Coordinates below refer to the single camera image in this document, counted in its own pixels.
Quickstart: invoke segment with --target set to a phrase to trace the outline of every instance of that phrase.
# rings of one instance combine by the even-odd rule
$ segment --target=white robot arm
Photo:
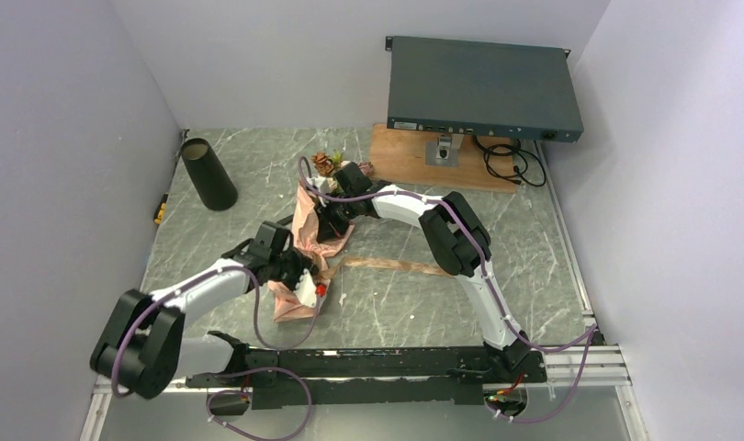
[[[489,358],[496,360],[499,368],[513,371],[530,349],[513,332],[514,329],[525,335],[518,322],[510,315],[502,317],[501,310],[509,309],[493,274],[490,238],[464,198],[456,192],[443,198],[415,195],[387,182],[373,185],[354,163],[338,171],[335,178],[344,198],[322,200],[316,204],[319,242],[343,235],[350,220],[360,215],[393,219],[420,228],[434,260],[454,276],[467,293]],[[311,178],[310,185],[321,187],[319,180]],[[443,207],[434,204],[437,200],[447,203],[458,215],[461,228],[466,229],[475,239],[475,245],[482,248],[481,255],[462,231],[452,230],[452,220]],[[297,292],[303,303],[317,307],[317,298],[325,292],[316,289],[312,281],[317,267],[290,246],[292,241],[290,231],[284,226],[265,222],[253,240],[225,253],[201,273],[150,295],[135,290],[127,292],[118,302],[96,345],[91,357],[92,369],[110,377],[117,357],[120,384],[144,398],[152,398],[172,378],[204,372],[232,372],[239,368],[235,365],[235,358],[239,358],[235,351],[240,350],[241,345],[247,345],[219,333],[182,339],[183,328],[222,302],[252,290],[254,283],[267,280],[283,281]],[[481,271],[481,257],[486,259],[485,274]],[[147,335],[134,334],[131,327],[135,319],[153,305],[157,306],[157,312],[139,325],[140,329],[149,329],[150,332]],[[118,349],[126,333],[134,336],[124,354],[120,355]]]

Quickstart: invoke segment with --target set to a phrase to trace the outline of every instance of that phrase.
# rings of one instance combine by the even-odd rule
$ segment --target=wooden board
[[[498,179],[486,171],[483,153],[465,136],[458,149],[458,167],[426,165],[426,142],[437,141],[438,133],[388,129],[376,124],[372,132],[369,161],[375,166],[376,179],[393,183],[515,193],[515,184]],[[483,145],[510,142],[506,138],[479,137]],[[491,157],[490,165],[500,175],[513,174],[509,156]]]

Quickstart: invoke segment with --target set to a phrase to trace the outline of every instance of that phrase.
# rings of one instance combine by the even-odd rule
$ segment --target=black power cable
[[[542,164],[542,161],[536,154],[531,153],[527,150],[524,150],[521,147],[521,140],[515,140],[515,144],[499,143],[499,144],[490,145],[488,147],[481,144],[477,136],[473,136],[472,141],[475,142],[475,145],[483,152],[483,162],[486,164],[486,171],[489,172],[489,175],[492,175],[493,177],[496,177],[499,179],[504,179],[505,181],[508,181],[508,182],[512,182],[513,184],[516,184],[517,186],[520,186],[522,182],[525,182],[526,184],[532,187],[543,187],[547,183],[547,176],[545,174],[545,166]],[[503,152],[497,152],[497,149],[505,149],[505,150]],[[537,164],[539,164],[540,170],[542,170],[542,174],[543,174],[542,182],[534,183],[526,179],[526,177],[524,176],[525,173],[529,170],[529,161],[526,160],[526,156],[525,156],[526,154],[534,158],[535,161],[537,161]],[[521,168],[518,167],[518,165],[514,164],[512,175],[500,175],[490,165],[490,159],[492,156],[511,156],[513,159],[518,157],[524,162],[524,170],[522,171]]]

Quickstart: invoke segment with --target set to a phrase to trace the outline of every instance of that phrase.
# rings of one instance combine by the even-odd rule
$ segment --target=metal frame
[[[558,227],[564,252],[569,259],[569,271],[572,274],[573,284],[581,302],[583,320],[588,328],[596,324],[591,302],[586,293],[583,277],[578,267],[575,252],[572,248],[567,232],[567,225],[558,204],[556,190],[553,188],[552,179],[547,169],[547,162],[543,155],[539,142],[533,142],[535,150],[543,162],[543,168],[547,177],[547,188],[555,209],[555,221]],[[580,366],[582,347],[572,347],[558,354],[546,354],[545,363],[548,374],[546,383],[526,383],[527,388],[565,388],[571,386]],[[486,384],[484,389],[493,390],[506,387],[506,384]],[[621,408],[626,429],[633,441],[648,441],[648,430],[642,418],[637,398],[632,389],[632,381],[626,369],[626,362],[620,347],[617,345],[592,346],[586,360],[586,368],[583,370],[580,387],[612,387],[615,386],[618,402]],[[189,389],[186,387],[186,379],[173,380],[163,393],[212,393],[220,389]],[[107,411],[112,399],[112,389],[109,379],[99,376],[91,395],[91,405],[85,418],[85,426],[80,435],[80,441],[98,441],[104,426]]]
[[[556,189],[553,187],[553,179],[550,175],[550,170],[547,168],[547,161],[542,151],[542,145],[533,141],[537,156],[543,164],[543,171],[547,179],[547,189],[550,193],[550,200],[553,203],[554,218],[558,229],[558,236],[561,238],[561,246],[564,249],[564,253],[567,255],[569,260],[569,272],[572,274],[572,283],[575,287],[575,291],[578,293],[578,300],[581,302],[584,311],[590,311],[593,315],[593,308],[589,295],[586,292],[586,285],[583,282],[583,274],[581,269],[578,267],[578,258],[575,256],[575,250],[572,248],[572,240],[569,238],[569,232],[567,232],[567,223],[564,221],[564,214],[561,212],[561,205],[558,203],[556,196]]]

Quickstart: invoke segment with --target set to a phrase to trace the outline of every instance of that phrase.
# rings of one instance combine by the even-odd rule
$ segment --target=metal stand
[[[426,165],[458,167],[458,149],[464,141],[463,134],[441,134],[439,141],[426,143]]]

